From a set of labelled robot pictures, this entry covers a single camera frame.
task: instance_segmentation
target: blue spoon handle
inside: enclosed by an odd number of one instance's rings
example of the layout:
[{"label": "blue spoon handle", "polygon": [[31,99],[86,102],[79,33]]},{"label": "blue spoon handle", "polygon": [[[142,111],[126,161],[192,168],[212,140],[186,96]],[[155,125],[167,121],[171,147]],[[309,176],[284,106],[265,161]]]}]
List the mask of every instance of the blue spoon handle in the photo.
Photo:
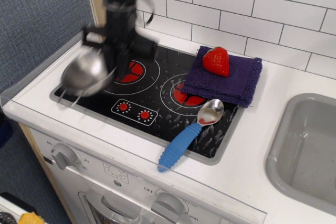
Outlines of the blue spoon handle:
[{"label": "blue spoon handle", "polygon": [[193,123],[179,133],[162,153],[157,167],[159,172],[172,168],[201,130],[202,126],[199,123]]}]

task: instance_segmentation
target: stovetop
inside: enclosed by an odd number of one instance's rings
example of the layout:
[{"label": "stovetop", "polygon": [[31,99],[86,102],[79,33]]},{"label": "stovetop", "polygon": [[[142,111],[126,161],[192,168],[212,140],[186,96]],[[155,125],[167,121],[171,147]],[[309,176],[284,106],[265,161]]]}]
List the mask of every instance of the stovetop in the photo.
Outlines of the stovetop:
[{"label": "stovetop", "polygon": [[[158,50],[155,60],[134,58],[122,80],[98,94],[80,98],[71,109],[112,125],[121,123],[130,133],[166,146],[197,121],[197,113],[207,99],[181,91],[195,57],[164,47]],[[50,97],[59,100],[61,94],[60,87],[56,87]],[[76,97],[65,94],[61,103],[71,106],[75,100]],[[217,163],[242,110],[231,103],[224,103],[224,107],[220,121],[202,128],[187,156],[206,164]]]}]

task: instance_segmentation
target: spoon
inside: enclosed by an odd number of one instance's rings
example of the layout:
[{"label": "spoon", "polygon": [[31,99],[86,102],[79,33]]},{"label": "spoon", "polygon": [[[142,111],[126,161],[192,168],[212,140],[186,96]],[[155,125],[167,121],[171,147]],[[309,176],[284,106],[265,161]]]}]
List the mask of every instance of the spoon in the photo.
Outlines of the spoon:
[{"label": "spoon", "polygon": [[217,123],[224,113],[224,105],[219,99],[207,101],[197,114],[197,122],[186,127],[166,147],[157,169],[164,172],[170,169],[187,150],[191,142],[199,135],[203,126]]}]

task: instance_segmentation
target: yellow object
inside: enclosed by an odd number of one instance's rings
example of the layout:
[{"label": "yellow object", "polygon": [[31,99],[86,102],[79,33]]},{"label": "yellow object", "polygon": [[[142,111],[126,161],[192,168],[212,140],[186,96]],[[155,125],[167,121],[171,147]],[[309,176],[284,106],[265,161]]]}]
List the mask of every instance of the yellow object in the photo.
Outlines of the yellow object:
[{"label": "yellow object", "polygon": [[45,224],[41,216],[36,215],[34,212],[22,214],[17,224]]}]

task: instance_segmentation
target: control knob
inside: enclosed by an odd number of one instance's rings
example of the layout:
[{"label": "control knob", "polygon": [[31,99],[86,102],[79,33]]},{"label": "control knob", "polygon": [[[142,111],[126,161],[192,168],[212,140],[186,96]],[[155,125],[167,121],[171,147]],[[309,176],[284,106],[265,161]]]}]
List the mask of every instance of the control knob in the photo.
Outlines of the control knob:
[{"label": "control knob", "polygon": [[160,193],[152,205],[151,210],[175,224],[184,211],[184,205],[174,196],[167,193]]},{"label": "control knob", "polygon": [[64,170],[68,165],[73,165],[77,159],[74,151],[64,144],[56,144],[51,150],[51,156],[61,170]]}]

